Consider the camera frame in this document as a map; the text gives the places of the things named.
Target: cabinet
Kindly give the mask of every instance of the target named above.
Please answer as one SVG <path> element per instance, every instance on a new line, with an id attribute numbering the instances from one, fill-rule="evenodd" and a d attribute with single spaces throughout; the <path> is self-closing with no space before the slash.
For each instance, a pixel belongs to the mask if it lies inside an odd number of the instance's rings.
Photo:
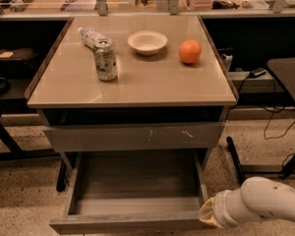
<path id="1" fill-rule="evenodd" d="M 116 44 L 118 79 L 101 82 L 77 34 L 94 27 Z M 168 38 L 149 57 L 127 44 L 137 30 Z M 194 65 L 179 60 L 188 38 L 203 47 Z M 201 228 L 203 168 L 236 93 L 196 16 L 76 17 L 29 98 L 45 135 L 71 173 L 59 234 Z M 72 166 L 68 152 L 78 152 Z"/>

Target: can lid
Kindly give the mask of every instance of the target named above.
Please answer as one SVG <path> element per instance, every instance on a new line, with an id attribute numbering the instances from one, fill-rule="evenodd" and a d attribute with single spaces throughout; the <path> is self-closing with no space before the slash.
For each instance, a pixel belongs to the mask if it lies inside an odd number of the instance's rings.
<path id="1" fill-rule="evenodd" d="M 99 38 L 95 42 L 94 46 L 96 46 L 98 48 L 109 47 L 109 46 L 111 46 L 111 40 L 109 38 Z"/>

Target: orange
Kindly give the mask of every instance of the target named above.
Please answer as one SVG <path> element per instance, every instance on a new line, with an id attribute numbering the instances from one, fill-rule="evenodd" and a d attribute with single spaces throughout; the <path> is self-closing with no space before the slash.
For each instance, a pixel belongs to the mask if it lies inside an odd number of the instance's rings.
<path id="1" fill-rule="evenodd" d="M 179 57 L 183 63 L 194 64 L 200 58 L 202 48 L 194 39 L 187 39 L 179 46 Z"/>

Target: speckled floor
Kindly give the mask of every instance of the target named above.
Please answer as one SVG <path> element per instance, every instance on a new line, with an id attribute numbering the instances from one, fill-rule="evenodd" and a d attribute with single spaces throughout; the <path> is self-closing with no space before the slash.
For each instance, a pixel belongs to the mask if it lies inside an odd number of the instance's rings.
<path id="1" fill-rule="evenodd" d="M 267 136 L 279 136 L 293 120 L 273 120 Z M 205 170 L 208 193 L 214 196 L 225 189 L 236 189 L 234 166 L 226 149 L 226 137 L 234 139 L 243 163 L 281 163 L 295 151 L 295 125 L 280 139 L 265 140 L 267 120 L 230 121 L 213 150 Z M 8 127 L 12 136 L 24 149 L 48 147 L 40 126 Z M 0 143 L 0 151 L 6 148 Z M 52 218 L 63 214 L 68 191 L 55 189 L 59 157 L 0 162 L 0 236 L 3 235 L 57 235 L 48 225 Z M 284 183 L 295 188 L 295 178 Z M 183 236 L 295 236 L 295 223 L 274 220 L 263 223 L 251 222 L 234 229 L 206 229 L 199 231 L 157 232 L 138 235 Z"/>

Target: soda can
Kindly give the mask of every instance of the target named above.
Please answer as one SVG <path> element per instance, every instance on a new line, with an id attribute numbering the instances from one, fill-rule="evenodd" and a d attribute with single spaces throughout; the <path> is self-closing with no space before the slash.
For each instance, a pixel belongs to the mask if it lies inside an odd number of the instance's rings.
<path id="1" fill-rule="evenodd" d="M 94 44 L 94 59 L 97 76 L 101 81 L 117 77 L 115 44 L 110 38 L 99 38 Z"/>

